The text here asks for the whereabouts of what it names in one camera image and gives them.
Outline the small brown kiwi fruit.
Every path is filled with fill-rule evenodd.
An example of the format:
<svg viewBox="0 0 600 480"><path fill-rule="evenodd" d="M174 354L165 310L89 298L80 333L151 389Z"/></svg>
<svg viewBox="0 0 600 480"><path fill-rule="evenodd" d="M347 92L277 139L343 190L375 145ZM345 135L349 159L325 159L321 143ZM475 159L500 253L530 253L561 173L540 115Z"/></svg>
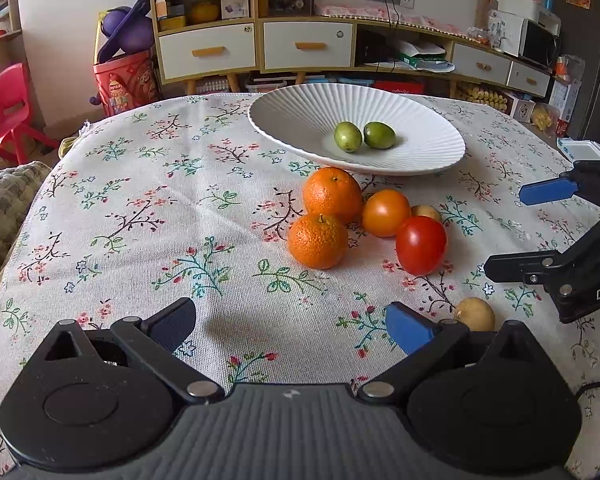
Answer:
<svg viewBox="0 0 600 480"><path fill-rule="evenodd" d="M474 332L492 332L495 327L495 314L486 301L477 297L467 297L457 306L454 318Z"/></svg>

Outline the green fruit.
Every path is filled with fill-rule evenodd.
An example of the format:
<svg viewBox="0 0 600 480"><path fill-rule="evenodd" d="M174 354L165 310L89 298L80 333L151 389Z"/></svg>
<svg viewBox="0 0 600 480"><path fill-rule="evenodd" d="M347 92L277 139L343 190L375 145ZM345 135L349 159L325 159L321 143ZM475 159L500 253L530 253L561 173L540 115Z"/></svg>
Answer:
<svg viewBox="0 0 600 480"><path fill-rule="evenodd" d="M341 151L355 153L363 143L363 135L352 122L340 122L334 130L334 141Z"/></svg>
<svg viewBox="0 0 600 480"><path fill-rule="evenodd" d="M374 150L388 150L396 143L393 128L383 122L368 122L363 130L365 143Z"/></svg>

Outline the mandarin orange front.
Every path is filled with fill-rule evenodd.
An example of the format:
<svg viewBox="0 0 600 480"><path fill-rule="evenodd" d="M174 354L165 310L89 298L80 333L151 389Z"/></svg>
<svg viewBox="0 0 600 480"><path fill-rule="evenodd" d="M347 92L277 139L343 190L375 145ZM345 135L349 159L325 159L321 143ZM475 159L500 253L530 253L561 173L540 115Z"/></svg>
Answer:
<svg viewBox="0 0 600 480"><path fill-rule="evenodd" d="M310 269L327 270L336 266L347 249L347 228L330 214L306 214L288 232L290 254Z"/></svg>

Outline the mandarin orange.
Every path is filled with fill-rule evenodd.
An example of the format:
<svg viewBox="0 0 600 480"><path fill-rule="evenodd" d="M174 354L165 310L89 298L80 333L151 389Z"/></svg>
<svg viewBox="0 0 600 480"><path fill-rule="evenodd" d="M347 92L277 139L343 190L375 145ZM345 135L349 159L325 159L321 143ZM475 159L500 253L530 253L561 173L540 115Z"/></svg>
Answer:
<svg viewBox="0 0 600 480"><path fill-rule="evenodd" d="M309 214L330 214L344 224L358 221L363 210L362 190L347 171L325 167L314 171L302 188Z"/></svg>
<svg viewBox="0 0 600 480"><path fill-rule="evenodd" d="M347 228L330 214L306 214L288 232L290 254L310 269L327 270L336 266L347 249Z"/></svg>

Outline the white microwave oven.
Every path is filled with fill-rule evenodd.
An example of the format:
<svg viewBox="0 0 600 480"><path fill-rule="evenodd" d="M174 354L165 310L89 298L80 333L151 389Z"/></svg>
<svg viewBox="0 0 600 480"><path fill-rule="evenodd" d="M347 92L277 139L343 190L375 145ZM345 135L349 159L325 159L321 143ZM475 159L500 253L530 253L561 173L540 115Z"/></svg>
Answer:
<svg viewBox="0 0 600 480"><path fill-rule="evenodd" d="M493 49L544 67L555 63L559 38L539 23L516 14L491 10L488 38Z"/></svg>

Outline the red tomato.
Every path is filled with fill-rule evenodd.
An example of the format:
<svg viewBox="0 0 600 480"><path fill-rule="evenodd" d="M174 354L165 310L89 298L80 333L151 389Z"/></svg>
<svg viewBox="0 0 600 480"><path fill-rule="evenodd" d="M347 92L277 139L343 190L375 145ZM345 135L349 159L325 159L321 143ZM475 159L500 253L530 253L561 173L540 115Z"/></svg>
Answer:
<svg viewBox="0 0 600 480"><path fill-rule="evenodd" d="M428 275L437 270L444 259L446 246L445 228L433 218L408 218L396 233L396 255L408 274Z"/></svg>

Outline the red box under cabinet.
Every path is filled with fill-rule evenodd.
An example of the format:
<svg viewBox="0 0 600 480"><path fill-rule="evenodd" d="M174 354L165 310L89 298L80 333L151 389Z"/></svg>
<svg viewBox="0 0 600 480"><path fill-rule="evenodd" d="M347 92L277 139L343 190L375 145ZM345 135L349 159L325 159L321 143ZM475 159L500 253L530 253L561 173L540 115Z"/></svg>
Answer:
<svg viewBox="0 0 600 480"><path fill-rule="evenodd" d="M372 87L392 93L424 94L425 85L418 81L376 80Z"/></svg>

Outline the orange tomato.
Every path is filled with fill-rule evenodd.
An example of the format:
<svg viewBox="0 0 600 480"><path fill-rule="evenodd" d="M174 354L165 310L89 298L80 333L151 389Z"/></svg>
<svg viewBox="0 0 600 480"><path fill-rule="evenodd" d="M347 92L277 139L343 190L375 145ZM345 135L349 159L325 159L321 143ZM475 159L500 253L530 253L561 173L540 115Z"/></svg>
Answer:
<svg viewBox="0 0 600 480"><path fill-rule="evenodd" d="M411 204L407 197L399 191L386 188L366 200L362 211L362 226L366 232L377 237L393 237L411 214Z"/></svg>

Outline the floral tablecloth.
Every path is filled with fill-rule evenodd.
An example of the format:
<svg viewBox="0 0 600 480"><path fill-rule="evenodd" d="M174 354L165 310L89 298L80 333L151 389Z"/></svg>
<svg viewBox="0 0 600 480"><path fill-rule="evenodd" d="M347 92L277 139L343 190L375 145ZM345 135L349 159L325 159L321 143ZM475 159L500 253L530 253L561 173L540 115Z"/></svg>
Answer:
<svg viewBox="0 0 600 480"><path fill-rule="evenodd" d="M392 240L351 226L342 263L311 270L289 255L287 237L316 166L263 139L251 101L190 96L83 129L36 196L2 278L0 403L63 318L105 328L188 297L198 322L176 355L224 387L358 388L402 359L386 330L390 302L449 318L476 297L499 321L525 322L583 391L568 466L581 478L600 472L600 311L562 324L542 289L495 284L483 271L493 254L566 249L600 218L580 198L518 200L521 185L557 176L565 159L489 107L426 96L422 104L462 135L464 159L437 176L358 183L365 195L394 188L434 207L449 237L442 265L407 274ZM0 476L11 466L0 435Z"/></svg>

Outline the grey knitted blanket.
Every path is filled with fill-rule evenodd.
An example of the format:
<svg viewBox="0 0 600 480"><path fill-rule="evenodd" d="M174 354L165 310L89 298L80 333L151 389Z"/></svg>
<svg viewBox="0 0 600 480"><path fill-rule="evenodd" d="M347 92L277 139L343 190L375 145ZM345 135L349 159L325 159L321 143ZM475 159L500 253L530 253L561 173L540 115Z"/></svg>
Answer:
<svg viewBox="0 0 600 480"><path fill-rule="evenodd" d="M0 272L36 194L51 171L44 162L0 169Z"/></svg>

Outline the white ribbed plate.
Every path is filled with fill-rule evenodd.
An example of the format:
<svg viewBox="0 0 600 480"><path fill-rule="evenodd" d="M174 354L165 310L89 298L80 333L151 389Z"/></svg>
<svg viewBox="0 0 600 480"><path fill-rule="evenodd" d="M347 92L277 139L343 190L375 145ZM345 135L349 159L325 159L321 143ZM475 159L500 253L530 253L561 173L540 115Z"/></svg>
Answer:
<svg viewBox="0 0 600 480"><path fill-rule="evenodd" d="M466 152L457 128L421 102L353 84L302 84L261 94L248 117L281 148L362 174L435 174Z"/></svg>

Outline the red plastic chair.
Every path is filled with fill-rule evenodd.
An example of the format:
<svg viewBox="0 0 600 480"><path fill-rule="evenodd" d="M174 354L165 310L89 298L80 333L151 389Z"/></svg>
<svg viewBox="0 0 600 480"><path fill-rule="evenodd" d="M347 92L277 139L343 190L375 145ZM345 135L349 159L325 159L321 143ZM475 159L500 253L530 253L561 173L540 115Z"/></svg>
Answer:
<svg viewBox="0 0 600 480"><path fill-rule="evenodd" d="M0 157L25 165L28 156L23 138L28 136L58 150L60 142L32 127L27 70L23 63L12 64L0 73Z"/></svg>

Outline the red toy bucket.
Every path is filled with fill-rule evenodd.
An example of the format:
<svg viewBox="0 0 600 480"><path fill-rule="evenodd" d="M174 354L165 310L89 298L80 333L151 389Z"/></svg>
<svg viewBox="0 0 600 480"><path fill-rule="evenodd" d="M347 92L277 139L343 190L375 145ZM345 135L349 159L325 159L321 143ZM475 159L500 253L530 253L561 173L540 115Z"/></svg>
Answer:
<svg viewBox="0 0 600 480"><path fill-rule="evenodd" d="M93 65L97 92L91 97L107 117L134 110L162 98L151 50L118 55Z"/></svg>

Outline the purple plush toy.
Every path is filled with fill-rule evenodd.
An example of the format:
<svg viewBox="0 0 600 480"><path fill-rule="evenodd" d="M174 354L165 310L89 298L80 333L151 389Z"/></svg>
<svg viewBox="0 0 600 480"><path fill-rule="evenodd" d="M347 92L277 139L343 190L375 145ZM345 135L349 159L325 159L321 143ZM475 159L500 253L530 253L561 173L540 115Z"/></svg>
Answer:
<svg viewBox="0 0 600 480"><path fill-rule="evenodd" d="M149 11L149 0L137 0L134 6L117 6L99 14L93 65L145 50L151 50L154 58L155 38Z"/></svg>

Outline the wooden shelf cabinet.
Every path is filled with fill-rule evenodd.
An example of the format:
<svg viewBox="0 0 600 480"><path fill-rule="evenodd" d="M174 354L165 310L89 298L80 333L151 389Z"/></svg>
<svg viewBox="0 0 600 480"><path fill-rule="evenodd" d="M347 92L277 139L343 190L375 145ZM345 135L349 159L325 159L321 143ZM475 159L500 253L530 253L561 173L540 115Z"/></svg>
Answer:
<svg viewBox="0 0 600 480"><path fill-rule="evenodd" d="M150 5L158 9L167 1L150 0ZM225 78L230 91L237 92L238 78L246 73L291 73L302 84L309 74L325 70L446 79L452 87L490 84L536 98L546 96L550 86L546 68L480 44L455 26L406 15L393 4L351 13L326 6L315 15L272 16L264 0L250 0L249 13L241 18L169 30L155 18L152 26L160 80L184 84L186 94L196 93L198 82L209 77ZM415 70L400 58L365 61L362 52L372 35L388 42L406 38L435 44L452 68Z"/></svg>

